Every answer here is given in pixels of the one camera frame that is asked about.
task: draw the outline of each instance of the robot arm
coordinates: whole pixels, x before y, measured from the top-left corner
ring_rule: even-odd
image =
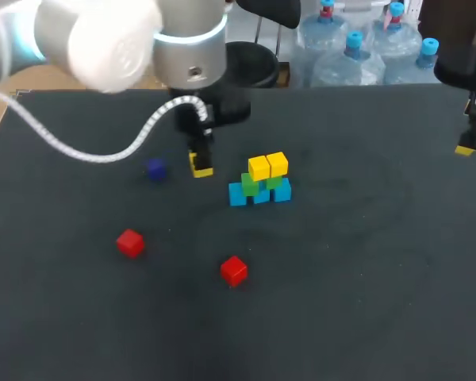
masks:
[[[225,71],[225,22],[223,0],[0,0],[0,80],[49,62],[116,93],[153,62],[170,88],[208,87]]]

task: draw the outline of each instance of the stacked blocks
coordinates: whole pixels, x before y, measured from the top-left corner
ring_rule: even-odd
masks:
[[[271,200],[274,192],[275,202],[291,200],[291,185],[287,175],[289,162],[282,152],[268,156],[253,157],[248,160],[248,173],[241,175],[241,183],[229,184],[229,204],[231,206],[247,205],[247,198],[252,197],[254,204]]]

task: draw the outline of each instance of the cyan cube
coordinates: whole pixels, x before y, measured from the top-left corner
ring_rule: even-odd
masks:
[[[167,177],[166,164],[162,159],[150,159],[147,164],[148,177],[153,181],[164,180]]]
[[[264,202],[270,202],[270,191],[268,189],[260,190],[259,194],[254,196],[255,204],[262,204]]]
[[[285,202],[291,200],[291,184],[288,178],[282,179],[282,185],[274,190],[275,202]]]
[[[241,183],[229,184],[229,205],[230,206],[246,206],[247,197],[244,195],[244,189]]]

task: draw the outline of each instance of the plastic jug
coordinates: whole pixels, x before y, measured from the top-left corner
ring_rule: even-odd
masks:
[[[406,57],[386,68],[385,84],[439,83],[434,75],[438,49],[438,40],[425,38],[417,58],[415,56]]]
[[[335,49],[345,46],[346,29],[344,20],[335,16],[334,0],[321,0],[319,14],[303,20],[297,31],[293,51],[293,72],[296,87],[307,87],[316,60]]]
[[[421,48],[421,35],[417,25],[404,20],[405,7],[400,2],[390,4],[391,22],[385,30],[384,20],[374,22],[374,50],[386,65],[405,56],[417,55]]]
[[[362,43],[361,32],[349,32],[343,51],[316,62],[311,87],[382,84],[386,66],[377,53],[363,50]]]

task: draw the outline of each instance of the dark blue cube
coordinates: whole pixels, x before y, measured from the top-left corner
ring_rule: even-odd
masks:
[[[147,172],[153,181],[164,180],[167,177],[166,164],[162,159],[150,159],[147,163]]]

